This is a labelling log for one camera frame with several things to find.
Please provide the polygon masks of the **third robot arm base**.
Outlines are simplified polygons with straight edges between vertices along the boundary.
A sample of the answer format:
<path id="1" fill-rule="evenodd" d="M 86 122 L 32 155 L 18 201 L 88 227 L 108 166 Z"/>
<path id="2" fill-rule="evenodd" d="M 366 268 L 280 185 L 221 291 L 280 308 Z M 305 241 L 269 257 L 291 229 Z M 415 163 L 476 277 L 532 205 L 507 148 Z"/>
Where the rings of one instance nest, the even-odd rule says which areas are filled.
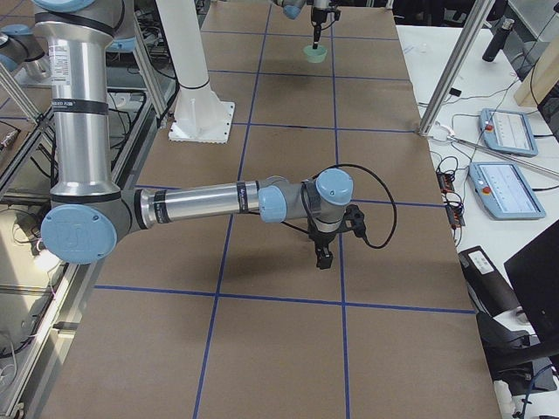
<path id="1" fill-rule="evenodd" d="M 1 28 L 1 64 L 9 72 L 22 66 L 33 82 L 44 86 L 51 84 L 49 56 L 32 29 L 25 24 L 10 24 Z"/>

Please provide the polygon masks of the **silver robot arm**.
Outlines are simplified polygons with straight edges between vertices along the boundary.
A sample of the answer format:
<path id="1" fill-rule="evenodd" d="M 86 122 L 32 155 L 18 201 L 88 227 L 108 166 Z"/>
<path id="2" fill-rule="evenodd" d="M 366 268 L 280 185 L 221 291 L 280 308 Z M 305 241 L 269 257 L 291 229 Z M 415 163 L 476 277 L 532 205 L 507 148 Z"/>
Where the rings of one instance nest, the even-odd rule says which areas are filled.
<path id="1" fill-rule="evenodd" d="M 294 20 L 302 12 L 306 5 L 311 7 L 311 25 L 313 26 L 312 49 L 319 47 L 323 25 L 327 22 L 328 14 L 332 12 L 332 6 L 327 0 L 277 0 L 273 3 L 283 10 L 283 14 Z"/>
<path id="2" fill-rule="evenodd" d="M 122 190 L 111 175 L 106 54 L 137 46 L 130 1 L 38 1 L 36 31 L 49 46 L 59 178 L 41 227 L 47 250 L 73 264 L 105 258 L 126 235 L 183 219 L 257 213 L 267 223 L 307 221 L 317 265 L 353 230 L 353 181 L 328 168 L 300 183 L 273 176 L 193 189 Z"/>

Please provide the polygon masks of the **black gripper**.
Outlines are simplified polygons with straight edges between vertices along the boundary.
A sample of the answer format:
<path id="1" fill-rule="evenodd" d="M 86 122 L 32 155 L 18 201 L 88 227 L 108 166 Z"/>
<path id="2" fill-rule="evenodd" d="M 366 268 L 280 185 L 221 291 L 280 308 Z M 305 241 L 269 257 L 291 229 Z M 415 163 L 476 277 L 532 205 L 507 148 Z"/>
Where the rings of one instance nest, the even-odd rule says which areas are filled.
<path id="1" fill-rule="evenodd" d="M 335 233 L 333 231 L 323 232 L 315 227 L 310 227 L 310 239 L 314 242 L 316 267 L 318 269 L 330 269 L 334 257 L 332 252 L 327 248 L 335 239 Z"/>
<path id="2" fill-rule="evenodd" d="M 321 39 L 321 26 L 327 22 L 329 10 L 313 7 L 311 9 L 311 23 L 314 27 L 314 40 L 312 44 L 313 49 L 317 49 Z"/>

